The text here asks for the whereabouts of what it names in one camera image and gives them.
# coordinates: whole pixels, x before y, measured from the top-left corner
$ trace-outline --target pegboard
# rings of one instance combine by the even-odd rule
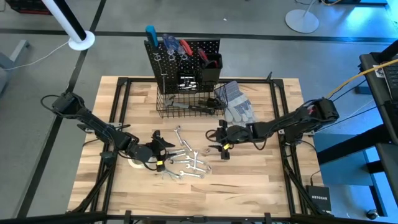
[[[152,48],[148,41],[144,41],[145,48],[147,50],[148,58],[152,70],[154,71],[155,79],[160,90],[163,90],[163,74],[165,76],[165,93],[174,94],[178,93],[177,83],[178,77],[177,72],[179,70],[194,70],[197,75],[201,74],[200,68],[200,57],[198,55],[198,48],[202,48],[206,54],[217,54],[220,49],[220,39],[185,39],[188,45],[193,51],[193,55],[188,55],[188,60],[181,60],[181,56],[174,52],[175,59],[169,60],[169,55],[163,41],[159,41],[159,55],[160,61],[155,60]]]

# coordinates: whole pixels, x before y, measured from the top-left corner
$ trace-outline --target wooden table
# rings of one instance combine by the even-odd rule
[[[108,121],[118,77],[102,77],[93,113]],[[303,103],[299,80],[286,78],[285,94],[289,111]],[[274,119],[269,85],[239,84],[253,104],[259,121]],[[258,151],[251,143],[235,145],[231,160],[222,161],[215,149],[206,154],[205,131],[218,126],[216,118],[164,118],[156,111],[156,83],[133,83],[130,91],[124,124],[131,124],[123,131],[139,137],[140,143],[151,141],[152,133],[159,129],[161,136],[180,148],[173,131],[181,125],[181,136],[200,153],[198,159],[207,161],[213,170],[204,179],[185,177],[172,180],[169,176],[147,169],[134,169],[126,159],[118,158],[113,181],[109,214],[124,215],[131,210],[135,215],[203,215],[218,217],[263,217],[264,212],[272,217],[289,217],[289,207],[277,135],[267,140],[266,148]],[[282,113],[280,96],[279,110]],[[121,94],[119,107],[123,100]],[[94,139],[88,134],[86,141]],[[303,140],[313,142],[312,138]],[[95,184],[100,162],[99,153],[103,143],[96,141],[83,148],[68,209],[75,208]],[[310,176],[319,170],[317,155],[308,144],[297,146],[303,184],[309,184]],[[185,164],[167,163],[167,168],[177,172]],[[314,183],[322,185],[320,173],[314,175]],[[292,184],[296,211],[300,212],[298,192]],[[98,209],[103,202],[103,191],[99,197]]]

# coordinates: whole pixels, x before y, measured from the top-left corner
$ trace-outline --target black floor marking line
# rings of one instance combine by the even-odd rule
[[[98,25],[98,22],[102,15],[105,3],[106,3],[106,0],[101,0],[101,2],[99,3],[97,12],[95,14],[95,17],[94,17],[93,22],[90,27],[90,31],[92,31],[92,32],[96,29],[96,27]],[[88,50],[84,50],[84,51],[80,52],[79,58],[75,65],[75,69],[73,70],[73,73],[69,79],[69,84],[67,86],[66,91],[69,92],[69,91],[73,91],[73,89],[75,89],[76,82],[78,80],[81,68],[83,67],[83,63],[87,56],[87,52],[88,52]],[[62,124],[62,118],[56,117],[54,122],[52,123],[52,126],[50,127],[50,132],[49,132],[48,138],[45,142],[43,151],[40,155],[40,159],[39,159],[39,162],[37,163],[37,167],[33,174],[32,180],[29,183],[27,192],[26,192],[24,199],[21,203],[21,206],[19,208],[17,218],[25,218],[29,212],[30,206],[32,205],[37,188],[39,187],[40,180],[43,176],[45,166],[47,165],[47,162],[49,160],[49,157],[50,157],[53,145],[55,143],[55,140],[57,138],[59,129],[61,127],[61,124]]]
[[[0,29],[0,34],[66,35],[67,33],[62,30]],[[145,32],[95,31],[94,34],[98,37],[146,37]],[[169,32],[168,34],[174,35],[175,37],[247,39],[247,40],[301,40],[301,41],[319,41],[319,42],[393,43],[396,40],[396,38],[389,38],[389,37],[321,37],[321,36],[302,36],[302,35],[206,34],[206,33],[181,33],[181,32],[179,33]]]

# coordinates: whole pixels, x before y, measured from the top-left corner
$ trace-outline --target concrete floor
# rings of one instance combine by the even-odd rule
[[[67,2],[83,27],[89,29],[100,0]],[[303,34],[290,30],[284,22],[285,14],[292,9],[305,9],[305,6],[293,0],[189,3],[113,0],[106,2],[96,30],[143,32],[146,25],[153,24],[158,32],[301,36]],[[391,9],[327,7],[316,3],[312,12],[319,18],[320,27],[306,36],[398,37],[397,18]],[[24,63],[43,57],[68,40],[65,35],[2,33],[2,29],[61,30],[51,16],[18,14],[7,7],[5,12],[0,12],[0,21],[0,51],[4,54],[10,55],[20,39],[29,40],[31,48],[22,59]],[[93,107],[102,75],[153,75],[143,40],[143,37],[96,37],[74,90],[85,99],[88,108]],[[361,54],[378,52],[387,46],[385,42],[338,42],[338,39],[336,42],[222,39],[222,76],[264,77],[273,71],[274,77],[299,78],[303,96],[309,100],[326,95],[357,74]],[[0,219],[15,216],[53,121],[53,115],[40,106],[39,100],[66,89],[79,54],[63,47],[38,64],[18,69],[0,98],[0,142],[5,155],[0,158],[0,170],[3,170],[0,172]],[[361,80],[353,81],[346,88]],[[336,106],[345,118],[371,99],[371,96],[350,93],[337,101]],[[377,122],[375,117],[375,111],[363,115]],[[356,120],[336,125],[324,133],[358,134],[370,128],[364,123],[355,124]],[[65,212],[84,138],[75,121],[63,121],[29,215]],[[357,211],[354,205],[343,208]]]

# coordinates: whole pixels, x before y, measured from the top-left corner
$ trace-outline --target black wire basket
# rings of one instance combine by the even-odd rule
[[[157,87],[156,110],[161,118],[223,116],[227,107],[224,84],[203,85],[196,91],[179,91],[177,94],[163,94],[163,89]]]

